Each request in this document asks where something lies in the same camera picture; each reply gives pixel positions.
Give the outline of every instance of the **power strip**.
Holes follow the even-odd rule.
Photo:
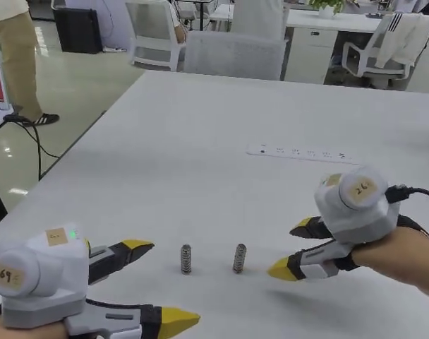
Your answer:
[[[359,165],[359,163],[346,153],[328,150],[314,150],[311,148],[276,147],[261,143],[249,145],[246,149],[249,155],[266,155],[268,157],[289,157],[291,159],[312,160],[323,162],[341,162],[344,164]]]

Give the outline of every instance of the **person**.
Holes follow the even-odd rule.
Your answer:
[[[32,330],[11,330],[3,327],[0,317],[0,339],[67,339],[63,323],[34,328]]]
[[[357,266],[371,268],[391,279],[413,285],[429,295],[429,236],[424,232],[397,227],[383,239],[357,247],[351,257]],[[50,338],[67,338],[62,323],[14,331],[3,328],[0,319],[0,339]]]
[[[177,11],[175,9],[175,5],[173,4],[172,0],[168,0],[168,1],[169,1],[169,6],[171,8],[171,17],[172,17],[172,23],[174,24],[175,36],[177,37],[177,42],[181,44],[186,40],[186,33],[180,23],[179,16],[177,15]]]
[[[53,124],[56,114],[46,114],[37,100],[35,46],[37,37],[26,0],[0,0],[0,50],[8,96],[29,119],[24,125]]]

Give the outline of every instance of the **metal spring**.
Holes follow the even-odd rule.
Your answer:
[[[180,250],[181,272],[183,274],[191,273],[191,246],[185,244]]]
[[[233,270],[235,273],[243,272],[244,260],[246,259],[246,251],[247,250],[248,249],[246,248],[245,244],[239,244],[236,247],[234,267],[233,267]]]

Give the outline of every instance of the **sneaker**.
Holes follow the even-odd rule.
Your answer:
[[[34,125],[34,126],[44,126],[44,125],[54,124],[55,122],[58,122],[58,121],[59,121],[59,115],[58,114],[47,114],[47,113],[44,113],[36,121],[24,122],[23,126],[25,126],[25,127],[31,127],[32,125]]]

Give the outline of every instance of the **person's leg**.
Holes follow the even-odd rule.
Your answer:
[[[0,50],[8,96],[13,104],[21,107],[19,115],[31,121],[42,116],[36,96],[36,44],[28,12],[0,21]]]

